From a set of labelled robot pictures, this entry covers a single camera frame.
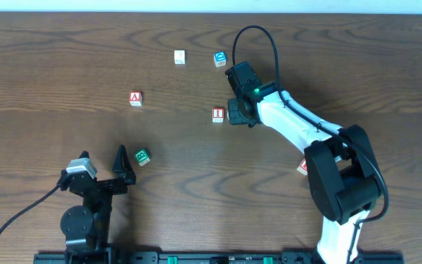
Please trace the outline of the red letter I block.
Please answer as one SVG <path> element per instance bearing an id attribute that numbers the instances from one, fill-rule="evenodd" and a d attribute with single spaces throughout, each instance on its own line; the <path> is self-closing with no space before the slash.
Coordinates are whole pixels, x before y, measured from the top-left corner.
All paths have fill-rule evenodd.
<path id="1" fill-rule="evenodd" d="M 225 115 L 225 109 L 223 108 L 213 108 L 212 109 L 212 121 L 213 122 L 223 122 Z"/>

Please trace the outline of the red letter A block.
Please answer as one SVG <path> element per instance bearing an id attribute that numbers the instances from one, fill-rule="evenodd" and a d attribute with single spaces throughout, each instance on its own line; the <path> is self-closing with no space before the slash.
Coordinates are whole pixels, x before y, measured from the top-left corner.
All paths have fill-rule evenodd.
<path id="1" fill-rule="evenodd" d="M 130 92 L 129 102 L 131 106 L 142 106 L 143 105 L 142 93 L 139 91 Z"/>

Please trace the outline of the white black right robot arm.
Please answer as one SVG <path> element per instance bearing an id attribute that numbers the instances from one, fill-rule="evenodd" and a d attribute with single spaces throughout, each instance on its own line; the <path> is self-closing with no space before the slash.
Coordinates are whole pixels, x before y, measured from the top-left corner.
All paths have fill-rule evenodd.
<path id="1" fill-rule="evenodd" d="M 305 156 L 311 197 L 323 215 L 316 249 L 277 254 L 136 252 L 132 263 L 402 263 L 397 255 L 360 253 L 360 229 L 379 197 L 388 197 L 366 132 L 358 125 L 342 128 L 311 113 L 282 90 L 279 81 L 263 84 L 248 62 L 226 72 L 235 97 L 228 102 L 229 122 L 263 124 L 290 141 Z"/>

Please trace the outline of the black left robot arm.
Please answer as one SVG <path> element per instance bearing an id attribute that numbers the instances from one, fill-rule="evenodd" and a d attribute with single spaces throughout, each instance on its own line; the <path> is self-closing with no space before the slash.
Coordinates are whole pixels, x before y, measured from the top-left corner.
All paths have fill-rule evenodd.
<path id="1" fill-rule="evenodd" d="M 66 263 L 115 263 L 117 250 L 108 243 L 112 197 L 126 194 L 129 180 L 114 178 L 97 180 L 97 169 L 83 151 L 72 160 L 58 186 L 83 198 L 82 205 L 68 209 L 62 216 L 60 229 L 65 235 Z"/>

